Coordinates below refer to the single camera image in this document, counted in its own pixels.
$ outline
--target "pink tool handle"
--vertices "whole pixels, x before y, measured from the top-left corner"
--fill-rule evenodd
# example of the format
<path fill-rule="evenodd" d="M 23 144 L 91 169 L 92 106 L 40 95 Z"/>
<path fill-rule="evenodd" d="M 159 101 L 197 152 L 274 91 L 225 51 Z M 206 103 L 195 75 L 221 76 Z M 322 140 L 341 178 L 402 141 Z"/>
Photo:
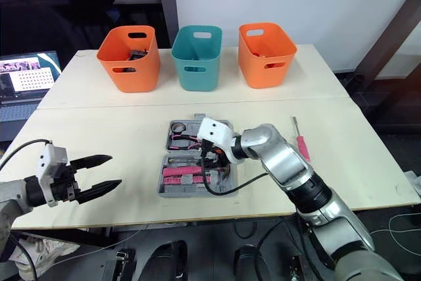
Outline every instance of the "pink tool handle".
<path fill-rule="evenodd" d="M 298 150 L 300 151 L 302 156 L 305 158 L 306 161 L 310 161 L 309 150 L 307 149 L 307 145 L 304 141 L 304 136 L 298 136 L 297 143 L 298 143 Z"/>
<path fill-rule="evenodd" d="M 166 167 L 162 171 L 164 177 L 171 176 L 182 176 L 183 174 L 200 174 L 202 173 L 202 167 L 190 166 L 190 167 Z"/>
<path fill-rule="evenodd" d="M 210 180 L 211 180 L 210 176 L 207 176 L 206 180 L 209 183 Z M 193 177 L 193 183 L 194 184 L 202 184 L 203 183 L 202 176 L 194 176 Z M 162 184 L 182 184 L 182 179 L 181 178 L 164 178 L 162 180 Z"/>

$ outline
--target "screwdriver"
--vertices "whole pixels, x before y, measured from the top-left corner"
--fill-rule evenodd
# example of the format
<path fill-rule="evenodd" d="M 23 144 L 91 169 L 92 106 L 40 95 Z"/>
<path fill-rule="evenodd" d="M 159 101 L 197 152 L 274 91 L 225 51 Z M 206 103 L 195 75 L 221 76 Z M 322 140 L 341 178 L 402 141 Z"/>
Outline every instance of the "screwdriver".
<path fill-rule="evenodd" d="M 295 130 L 297 131 L 297 144 L 298 150 L 305 158 L 306 161 L 310 161 L 309 150 L 307 149 L 307 145 L 305 144 L 304 136 L 300 134 L 300 130 L 298 129 L 298 122 L 295 116 L 292 117 L 295 125 Z"/>

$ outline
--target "tool kit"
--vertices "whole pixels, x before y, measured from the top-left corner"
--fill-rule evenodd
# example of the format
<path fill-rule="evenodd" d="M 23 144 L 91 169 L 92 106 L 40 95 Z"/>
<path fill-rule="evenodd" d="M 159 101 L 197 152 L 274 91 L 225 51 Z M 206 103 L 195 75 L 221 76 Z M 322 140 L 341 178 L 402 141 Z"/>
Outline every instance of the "tool kit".
<path fill-rule="evenodd" d="M 193 120 L 170 122 L 166 142 L 169 154 L 164 156 L 159 174 L 161 197 L 214 197 L 203 183 L 201 142 L 196 136 L 204 117 L 196 114 Z M 220 122 L 232 127 L 226 120 Z M 207 154 L 204 166 L 212 190 L 225 192 L 237 186 L 237 169 L 220 149 L 215 147 Z"/>

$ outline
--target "black cable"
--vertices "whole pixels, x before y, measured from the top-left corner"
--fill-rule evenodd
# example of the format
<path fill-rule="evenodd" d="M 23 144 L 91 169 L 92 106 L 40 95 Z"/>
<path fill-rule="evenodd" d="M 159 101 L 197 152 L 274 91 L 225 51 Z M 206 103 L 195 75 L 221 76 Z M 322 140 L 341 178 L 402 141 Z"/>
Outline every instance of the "black cable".
<path fill-rule="evenodd" d="M 35 269 L 35 265 L 34 262 L 32 261 L 31 256 L 29 255 L 29 253 L 26 251 L 26 249 L 24 248 L 24 246 L 22 246 L 18 240 L 12 235 L 9 235 L 9 238 L 11 239 L 11 241 L 17 246 L 19 247 L 19 249 L 23 252 L 23 254 L 25 255 L 25 257 L 27 258 L 29 265 L 31 266 L 31 271 L 32 271 L 32 276 L 34 278 L 34 281 L 38 280 L 38 276 L 37 276 L 37 270 Z"/>
<path fill-rule="evenodd" d="M 239 234 L 239 232 L 238 232 L 238 230 L 237 230 L 237 226 L 235 225 L 236 223 L 232 223 L 232 226 L 234 227 L 234 232 L 235 232 L 235 234 L 239 237 L 239 238 L 241 238 L 242 240 L 246 240 L 247 238 L 250 238 L 251 236 L 253 236 L 255 233 L 256 233 L 256 231 L 257 231 L 257 223 L 256 222 L 253 222 L 253 228 L 251 229 L 251 232 L 248 234 L 248 235 L 246 235 L 246 236 L 242 236 L 242 235 L 240 235 Z"/>
<path fill-rule="evenodd" d="M 263 237 L 259 240 L 257 244 L 257 249 L 255 251 L 255 257 L 254 257 L 254 264 L 255 264 L 256 276 L 259 281 L 263 281 L 262 274 L 260 273 L 260 270 L 259 270 L 259 256 L 258 256 L 259 250 L 262 247 L 266 238 L 275 230 L 275 228 L 277 228 L 280 224 L 282 224 L 284 220 L 285 220 L 284 218 L 281 219 L 279 222 L 275 223 L 275 225 L 269 228 L 268 231 L 265 233 L 265 235 L 263 235 Z"/>
<path fill-rule="evenodd" d="M 317 270 L 316 266 L 314 265 L 314 263 L 310 260 L 310 256 L 309 253 L 307 251 L 307 247 L 305 245 L 305 241 L 304 241 L 304 229 L 303 229 L 303 224 L 301 223 L 301 219 L 299 216 L 297 216 L 297 226 L 298 226 L 298 230 L 299 230 L 299 235 L 300 235 L 300 239 L 301 239 L 301 244 L 303 245 L 303 251 L 304 251 L 304 256 L 305 259 L 307 260 L 307 262 L 309 263 L 309 266 L 311 268 L 311 270 L 313 271 L 314 275 L 316 276 L 316 278 L 319 281 L 324 281 L 322 275 L 320 274 L 320 272 Z"/>
<path fill-rule="evenodd" d="M 5 160 L 0 164 L 0 170 L 3 169 L 3 167 L 7 164 L 7 162 L 18 152 L 20 151 L 22 148 L 34 144 L 34 143 L 51 143 L 51 141 L 49 140 L 44 140 L 44 139 L 38 139 L 38 140 L 33 140 L 33 141 L 27 141 L 26 143 L 23 143 L 21 146 L 19 146 L 18 148 L 16 148 L 8 157 L 5 158 Z"/>
<path fill-rule="evenodd" d="M 262 174 L 259 174 L 258 176 L 254 177 L 253 179 L 251 179 L 251 180 L 243 183 L 242 185 L 240 185 L 240 186 L 238 186 L 238 187 L 236 187 L 234 189 L 231 189 L 231 190 L 228 190 L 228 191 L 224 191 L 224 192 L 216 192 L 216 191 L 213 191 L 211 189 L 211 187 L 209 186 L 208 181 L 206 179 L 205 164 L 203 162 L 203 157 L 201 158 L 201 167 L 202 167 L 202 178 L 203 178 L 203 183 L 205 185 L 205 188 L 206 188 L 206 190 L 208 190 L 209 193 L 211 193 L 213 195 L 227 195 L 227 194 L 236 192 L 236 191 L 240 190 L 241 188 L 244 188 L 245 186 L 248 186 L 252 182 L 254 182 L 254 181 L 256 181 L 256 180 L 258 180 L 258 179 L 260 179 L 263 176 L 266 176 L 268 174 L 267 172 L 263 172 Z"/>

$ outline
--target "orange basket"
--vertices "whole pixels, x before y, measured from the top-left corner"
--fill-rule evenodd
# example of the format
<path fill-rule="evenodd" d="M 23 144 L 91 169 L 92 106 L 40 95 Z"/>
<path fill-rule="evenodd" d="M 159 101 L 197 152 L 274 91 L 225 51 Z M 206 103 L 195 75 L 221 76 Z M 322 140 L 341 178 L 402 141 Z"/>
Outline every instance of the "orange basket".
<path fill-rule="evenodd" d="M 252 88 L 279 86 L 297 48 L 275 23 L 261 22 L 239 27 L 238 64 Z"/>
<path fill-rule="evenodd" d="M 147 54 L 128 61 L 132 50 Z M 159 52 L 151 26 L 119 26 L 112 29 L 98 50 L 97 58 L 117 88 L 123 92 L 151 91 L 158 82 Z"/>

